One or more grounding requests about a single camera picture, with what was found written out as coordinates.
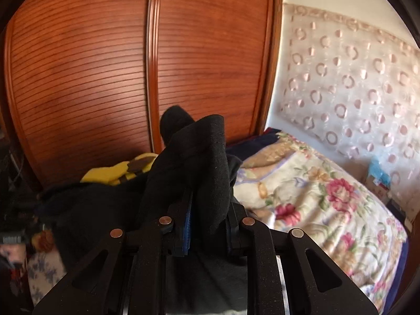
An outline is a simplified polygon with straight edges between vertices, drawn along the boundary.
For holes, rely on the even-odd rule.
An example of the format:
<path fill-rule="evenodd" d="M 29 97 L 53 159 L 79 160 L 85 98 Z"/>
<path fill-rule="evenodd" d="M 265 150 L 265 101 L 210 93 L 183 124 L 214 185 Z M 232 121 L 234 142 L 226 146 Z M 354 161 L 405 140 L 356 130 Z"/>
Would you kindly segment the person left hand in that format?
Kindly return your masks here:
<path fill-rule="evenodd" d="M 6 260 L 6 265 L 10 269 L 24 266 L 26 263 L 26 245 L 13 244 L 1 245 L 1 257 Z"/>

